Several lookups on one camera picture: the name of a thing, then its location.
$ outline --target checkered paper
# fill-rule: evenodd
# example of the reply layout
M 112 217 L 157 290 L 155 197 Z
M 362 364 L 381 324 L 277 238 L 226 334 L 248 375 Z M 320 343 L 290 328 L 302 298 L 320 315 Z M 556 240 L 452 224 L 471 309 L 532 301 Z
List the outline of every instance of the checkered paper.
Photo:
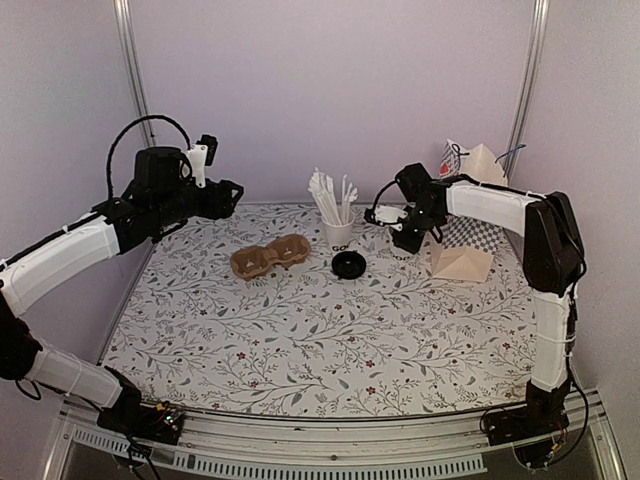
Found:
M 451 217 L 442 230 L 443 247 L 472 247 L 495 254 L 502 238 L 502 229 L 490 223 L 467 217 Z

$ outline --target black cable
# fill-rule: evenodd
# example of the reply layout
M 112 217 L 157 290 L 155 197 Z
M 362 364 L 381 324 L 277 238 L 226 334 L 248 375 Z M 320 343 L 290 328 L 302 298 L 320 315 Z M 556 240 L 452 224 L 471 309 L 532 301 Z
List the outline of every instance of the black cable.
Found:
M 156 466 L 153 464 L 153 462 L 151 461 L 151 456 L 144 450 L 144 448 L 138 443 L 136 442 L 133 437 L 131 436 L 127 436 L 126 437 L 127 440 L 129 441 L 129 450 L 128 450 L 128 454 L 129 454 L 129 460 L 133 461 L 133 451 L 137 452 L 138 454 L 142 455 L 144 457 L 144 459 L 147 461 L 147 463 L 149 464 L 149 468 L 151 468 L 151 471 L 153 472 L 153 476 L 156 478 L 156 480 L 162 480 L 160 478 L 160 474 L 158 473 L 158 470 L 156 469 Z M 135 468 L 131 468 L 131 472 L 136 476 L 136 478 L 138 478 L 139 480 L 145 480 L 145 478 L 140 475 Z
M 500 190 L 500 191 L 503 191 L 503 192 L 516 193 L 518 195 L 524 195 L 525 197 L 536 198 L 538 200 L 544 200 L 545 199 L 545 197 L 543 197 L 542 195 L 538 195 L 537 193 L 523 192 L 522 190 L 516 190 L 515 188 L 506 187 L 504 185 L 495 185 L 493 183 L 482 183 L 482 182 L 479 182 L 478 180 L 476 180 L 475 178 L 470 177 L 466 173 L 461 173 L 460 175 L 458 175 L 457 176 L 457 180 L 455 180 L 455 181 L 460 181 L 460 180 L 466 180 L 467 182 L 472 183 L 476 187 L 483 187 L 483 188 L 488 188 L 488 189 L 491 189 L 491 190 Z
M 89 406 L 91 406 L 94 410 L 96 410 L 98 413 L 102 413 L 102 407 L 99 407 L 98 405 L 96 405 L 95 403 L 93 403 L 91 400 L 87 400 L 86 398 L 82 398 L 82 397 L 78 397 L 80 400 L 82 400 L 84 403 L 89 404 Z M 118 429 L 120 429 L 121 425 L 114 425 L 114 427 L 117 427 Z
M 391 182 L 387 183 L 384 187 L 382 187 L 382 188 L 380 189 L 380 191 L 379 191 L 379 192 L 378 192 L 378 194 L 376 195 L 376 198 L 373 200 L 373 205 L 371 206 L 371 211 L 372 211 L 372 212 L 374 212 L 374 213 L 375 213 L 375 211 L 376 211 L 376 207 L 378 206 L 378 202 L 380 201 L 380 197 L 382 196 L 382 194 L 383 194 L 384 192 L 386 192 L 387 190 L 389 190 L 389 188 L 391 188 L 391 187 L 393 187 L 394 185 L 396 185 L 396 183 L 397 183 L 397 182 L 396 182 L 395 180 L 393 180 L 393 181 L 391 181 Z M 400 222 L 400 221 L 398 221 L 398 222 L 376 222 L 376 224 L 377 224 L 377 225 L 380 225 L 380 226 L 399 225 L 400 223 L 402 223 L 402 222 Z
M 22 385 L 20 385 L 20 380 L 16 380 L 16 387 L 18 387 L 18 390 L 20 390 L 20 393 L 22 393 L 25 397 L 30 398 L 31 400 L 35 400 L 36 402 L 39 402 L 40 400 L 42 400 L 42 394 L 40 393 L 40 389 L 38 388 L 38 385 L 36 384 L 36 382 L 31 382 L 31 386 L 33 386 L 33 390 L 36 392 L 35 394 L 27 392 L 22 387 Z
M 509 150 L 506 153 L 503 153 L 502 155 L 500 155 L 498 158 L 496 158 L 495 163 L 498 163 L 500 160 L 502 160 L 504 157 L 507 157 L 507 160 L 505 162 L 505 166 L 507 166 L 509 164 L 509 162 L 511 161 L 511 159 L 513 158 L 513 156 L 516 154 L 516 152 L 518 150 L 520 150 L 521 148 L 526 148 L 526 145 L 524 143 L 520 143 L 518 145 L 516 145 L 515 147 L 513 147 L 511 150 Z M 505 171 L 503 173 L 503 177 L 507 176 L 507 172 Z
M 133 466 L 133 463 L 136 462 L 136 460 L 133 459 L 133 450 L 131 448 L 127 449 L 127 454 L 129 455 L 129 471 L 133 473 L 133 475 L 138 480 L 146 480 L 142 475 L 138 473 L 138 467 Z
M 582 437 L 584 437 L 584 434 L 587 431 L 587 426 L 589 425 L 589 400 L 587 399 L 587 395 L 584 393 L 582 388 L 580 388 L 580 385 L 578 385 L 578 382 L 576 382 L 576 378 L 573 374 L 573 370 L 571 370 L 571 365 L 569 364 L 569 357 L 567 357 L 567 372 L 569 374 L 569 379 L 571 380 L 571 383 L 573 383 L 573 386 L 576 387 L 576 390 L 578 391 L 578 393 L 582 397 L 582 401 L 584 402 L 584 423 L 582 424 L 582 430 L 580 430 L 580 434 L 578 435 L 578 438 L 573 443 L 573 445 L 571 445 L 571 448 L 567 450 L 563 456 L 554 458 L 553 460 L 551 460 L 547 464 L 547 466 L 549 467 L 551 465 L 556 465 L 557 463 L 560 463 L 578 447 L 578 445 L 580 444 L 580 440 L 582 440 Z
M 500 406 L 487 408 L 482 413 L 482 416 L 480 417 L 480 431 L 482 433 L 484 433 L 485 435 L 488 435 L 489 432 L 484 428 L 484 419 L 486 418 L 486 416 L 489 413 L 493 412 L 494 410 L 502 410 L 504 413 L 506 413 L 507 415 L 509 415 L 510 417 L 513 417 L 513 418 L 526 418 L 526 416 L 527 416 L 526 414 L 524 414 L 524 415 L 516 415 L 515 413 L 513 413 L 513 411 L 507 410 L 506 408 L 500 407 Z
M 371 207 L 372 210 L 375 210 L 376 207 L 378 206 L 378 202 L 380 201 L 380 197 L 382 196 L 382 194 L 387 190 L 389 190 L 391 187 L 393 187 L 395 184 L 396 184 L 396 181 L 392 180 L 391 182 L 387 183 L 384 187 L 382 187 L 382 189 L 380 189 L 380 191 L 376 195 L 376 198 L 373 200 L 373 206 Z
M 187 150 L 191 146 L 191 140 L 189 140 L 189 135 L 187 135 L 187 132 L 184 130 L 184 128 L 182 128 L 182 126 L 178 122 L 176 122 L 173 118 L 167 117 L 166 115 L 145 115 L 144 117 L 140 117 L 137 120 L 134 120 L 129 125 L 124 127 L 124 129 L 118 134 L 113 144 L 111 145 L 111 148 L 109 148 L 109 153 L 107 154 L 107 200 L 108 201 L 111 201 L 113 199 L 113 181 L 111 179 L 111 164 L 113 162 L 113 152 L 115 151 L 118 143 L 120 143 L 120 140 L 122 140 L 122 137 L 124 137 L 129 130 L 131 130 L 136 125 L 142 122 L 146 122 L 148 120 L 164 120 L 165 122 L 170 123 L 171 125 L 176 127 L 184 137 L 185 141 L 187 142 Z
M 460 145 L 458 145 L 457 143 L 451 144 L 451 150 L 453 150 L 453 152 L 458 157 L 458 169 L 460 169 L 460 165 L 462 164 L 462 157 L 466 157 L 467 155 L 470 155 L 470 153 L 469 152 L 462 153 L 462 150 L 460 149 Z

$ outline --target table surface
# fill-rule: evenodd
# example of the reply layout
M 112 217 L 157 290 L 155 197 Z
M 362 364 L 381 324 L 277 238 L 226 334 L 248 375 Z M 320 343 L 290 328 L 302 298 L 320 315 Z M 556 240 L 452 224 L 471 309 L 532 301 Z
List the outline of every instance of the table surface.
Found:
M 235 277 L 231 255 L 289 233 L 304 264 Z M 337 279 L 309 205 L 245 205 L 156 246 L 104 364 L 147 399 L 303 417 L 462 411 L 523 400 L 535 355 L 531 290 L 506 238 L 486 283 L 431 278 L 428 248 L 393 255 L 358 211 L 365 275 Z

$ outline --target white bracket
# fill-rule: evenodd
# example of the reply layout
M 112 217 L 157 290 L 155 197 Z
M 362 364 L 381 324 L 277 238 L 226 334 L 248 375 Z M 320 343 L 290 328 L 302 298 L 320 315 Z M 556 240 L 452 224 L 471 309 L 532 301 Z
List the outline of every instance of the white bracket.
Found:
M 375 219 L 377 222 L 387 224 L 398 232 L 402 231 L 402 224 L 390 225 L 398 222 L 399 220 L 407 218 L 409 215 L 406 211 L 398 207 L 390 207 L 387 205 L 378 205 L 374 211 Z
M 204 188 L 206 185 L 206 178 L 204 176 L 204 166 L 207 161 L 208 147 L 206 145 L 191 145 L 191 148 L 187 151 L 187 159 L 191 164 L 191 176 L 196 179 L 196 185 L 199 188 Z M 182 175 L 189 174 L 189 167 L 186 165 L 182 167 Z

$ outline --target paper cup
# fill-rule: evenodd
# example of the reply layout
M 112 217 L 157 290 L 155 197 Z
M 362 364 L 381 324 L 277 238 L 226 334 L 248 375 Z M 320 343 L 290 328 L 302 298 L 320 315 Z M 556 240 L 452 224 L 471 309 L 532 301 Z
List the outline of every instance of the paper cup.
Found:
M 327 245 L 334 252 L 344 252 L 349 248 L 349 242 L 351 241 L 351 231 L 353 230 L 353 221 L 356 216 L 353 210 L 349 212 L 349 223 L 346 225 L 331 225 L 322 220 L 324 226 L 324 237 L 327 240 Z

